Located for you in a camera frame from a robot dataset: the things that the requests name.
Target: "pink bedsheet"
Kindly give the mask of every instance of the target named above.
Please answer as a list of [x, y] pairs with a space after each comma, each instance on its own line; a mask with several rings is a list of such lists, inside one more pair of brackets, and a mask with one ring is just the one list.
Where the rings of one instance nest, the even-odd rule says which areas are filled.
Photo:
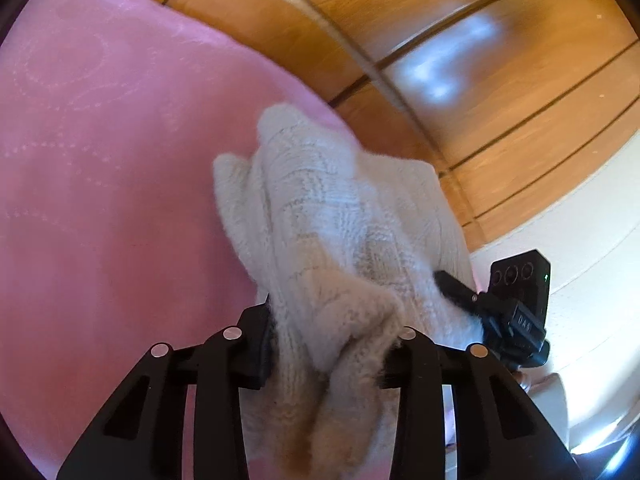
[[153, 343], [199, 344], [252, 304], [210, 165], [249, 155], [282, 101], [350, 135], [296, 78], [150, 0], [18, 18], [0, 48], [0, 412], [47, 478]]

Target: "camera lens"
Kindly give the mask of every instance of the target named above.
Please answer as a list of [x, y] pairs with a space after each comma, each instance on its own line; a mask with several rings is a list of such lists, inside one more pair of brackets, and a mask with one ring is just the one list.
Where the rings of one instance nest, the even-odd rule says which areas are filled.
[[512, 283], [515, 283], [517, 279], [518, 279], [518, 267], [511, 266], [507, 268], [507, 272], [504, 273], [504, 282], [507, 285], [511, 285]]
[[531, 262], [527, 262], [522, 267], [522, 279], [528, 280], [531, 276], [533, 276], [533, 264]]
[[492, 283], [492, 285], [497, 285], [498, 283], [500, 283], [501, 279], [502, 279], [502, 273], [499, 270], [496, 270], [491, 275], [491, 283]]

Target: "knitted fabric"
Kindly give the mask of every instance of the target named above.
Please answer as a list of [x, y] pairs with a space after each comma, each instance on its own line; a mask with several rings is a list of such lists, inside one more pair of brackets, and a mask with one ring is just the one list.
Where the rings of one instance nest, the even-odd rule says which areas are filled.
[[469, 254], [429, 164], [364, 152], [284, 104], [258, 137], [251, 160], [214, 162], [226, 234], [268, 291], [277, 334], [267, 386], [242, 395], [246, 446], [286, 479], [352, 478], [393, 444], [398, 393], [376, 377], [399, 330], [481, 340], [433, 279], [443, 269], [474, 286]]

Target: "cable knit pattern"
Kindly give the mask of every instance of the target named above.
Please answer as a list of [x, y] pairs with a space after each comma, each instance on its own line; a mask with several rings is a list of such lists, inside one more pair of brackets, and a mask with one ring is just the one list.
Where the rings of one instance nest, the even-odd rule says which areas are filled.
[[364, 152], [284, 104], [258, 136], [251, 161], [214, 162], [225, 231], [276, 323], [274, 374], [242, 397], [247, 446], [283, 478], [351, 478], [393, 444], [397, 393], [376, 377], [399, 330], [481, 340], [433, 281], [444, 269], [474, 286], [469, 254], [429, 164]]

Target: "metal screw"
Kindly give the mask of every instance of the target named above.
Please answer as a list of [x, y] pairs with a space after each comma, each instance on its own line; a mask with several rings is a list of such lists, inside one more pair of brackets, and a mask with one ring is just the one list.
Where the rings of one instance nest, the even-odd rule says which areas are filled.
[[489, 351], [486, 349], [486, 346], [480, 344], [471, 345], [470, 352], [473, 357], [478, 357], [481, 359], [489, 355]]
[[415, 337], [415, 330], [409, 326], [405, 326], [398, 334], [398, 337], [405, 341], [411, 341], [411, 339]]
[[151, 349], [151, 355], [153, 357], [164, 357], [169, 353], [169, 345], [165, 345], [164, 343], [160, 343], [154, 345]]
[[229, 328], [225, 329], [222, 335], [225, 337], [225, 339], [238, 339], [242, 335], [242, 330], [240, 330], [237, 326], [230, 326]]

